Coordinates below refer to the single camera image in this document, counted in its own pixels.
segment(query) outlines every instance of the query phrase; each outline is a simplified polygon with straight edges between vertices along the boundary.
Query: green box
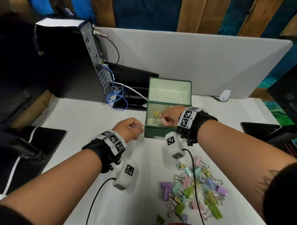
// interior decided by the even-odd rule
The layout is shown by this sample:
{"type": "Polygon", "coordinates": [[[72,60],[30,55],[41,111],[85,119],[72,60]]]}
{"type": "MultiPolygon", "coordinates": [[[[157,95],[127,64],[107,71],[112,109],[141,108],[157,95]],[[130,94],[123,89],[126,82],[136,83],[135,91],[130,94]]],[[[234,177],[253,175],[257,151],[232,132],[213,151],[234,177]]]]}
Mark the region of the green box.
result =
{"type": "Polygon", "coordinates": [[[164,112],[174,105],[192,106],[192,82],[151,77],[148,94],[144,137],[165,137],[172,131],[177,132],[176,127],[165,126],[160,117],[155,118],[154,111],[164,112]]]}

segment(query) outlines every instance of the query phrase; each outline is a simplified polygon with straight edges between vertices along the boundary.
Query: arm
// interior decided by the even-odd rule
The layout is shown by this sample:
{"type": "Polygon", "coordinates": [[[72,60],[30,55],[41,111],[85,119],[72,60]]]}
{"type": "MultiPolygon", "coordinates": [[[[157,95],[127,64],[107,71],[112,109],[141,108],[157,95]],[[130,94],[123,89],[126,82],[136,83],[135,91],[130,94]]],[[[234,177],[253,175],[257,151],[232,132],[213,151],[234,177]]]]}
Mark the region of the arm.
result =
{"type": "MultiPolygon", "coordinates": [[[[177,126],[184,106],[163,112],[167,125],[177,126]]],[[[273,177],[297,162],[283,151],[215,120],[198,130],[197,141],[232,184],[263,218],[263,196],[273,177]]]]}
{"type": "MultiPolygon", "coordinates": [[[[142,126],[138,120],[130,118],[119,122],[113,130],[128,143],[143,131],[142,128],[128,128],[136,125],[142,126]]],[[[12,192],[0,204],[17,211],[35,225],[63,224],[101,168],[98,155],[84,149],[12,192]]]]}

